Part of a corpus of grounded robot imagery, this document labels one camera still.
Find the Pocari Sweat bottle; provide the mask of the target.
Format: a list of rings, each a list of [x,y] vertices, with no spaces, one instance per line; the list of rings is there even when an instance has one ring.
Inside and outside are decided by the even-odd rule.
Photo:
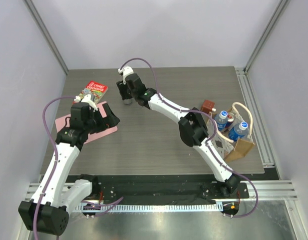
[[[218,131],[222,131],[225,128],[228,122],[227,116],[228,116],[228,113],[225,110],[215,115],[214,120],[217,124]]]
[[[238,139],[243,138],[248,132],[248,123],[243,121],[231,128],[228,134],[228,138],[236,142]]]

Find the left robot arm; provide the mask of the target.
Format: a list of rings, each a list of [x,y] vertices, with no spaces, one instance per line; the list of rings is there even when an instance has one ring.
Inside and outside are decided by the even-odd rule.
[[[60,236],[64,233],[69,216],[85,198],[96,199],[101,192],[97,178],[82,174],[74,185],[63,192],[69,171],[89,137],[116,127],[120,119],[108,103],[102,109],[93,109],[86,102],[72,105],[65,126],[57,133],[54,153],[47,171],[31,197],[22,201],[18,212],[29,231]]]

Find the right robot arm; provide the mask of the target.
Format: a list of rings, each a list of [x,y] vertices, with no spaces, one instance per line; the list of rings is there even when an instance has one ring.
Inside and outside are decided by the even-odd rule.
[[[195,149],[210,167],[221,195],[232,197],[238,190],[240,178],[214,148],[198,109],[181,107],[160,97],[155,89],[147,88],[132,70],[118,72],[123,76],[123,80],[116,83],[122,99],[134,99],[140,106],[159,112],[177,123],[182,142]]]

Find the Red Bull can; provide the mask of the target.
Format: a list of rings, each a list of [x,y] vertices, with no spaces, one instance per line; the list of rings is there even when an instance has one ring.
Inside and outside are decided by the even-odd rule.
[[[227,123],[224,128],[225,131],[228,131],[232,127],[235,119],[236,119],[235,115],[232,112],[229,112],[227,115]]]
[[[130,105],[130,104],[132,104],[132,98],[126,98],[126,99],[124,99],[124,100],[123,100],[123,103],[124,103],[125,105]]]

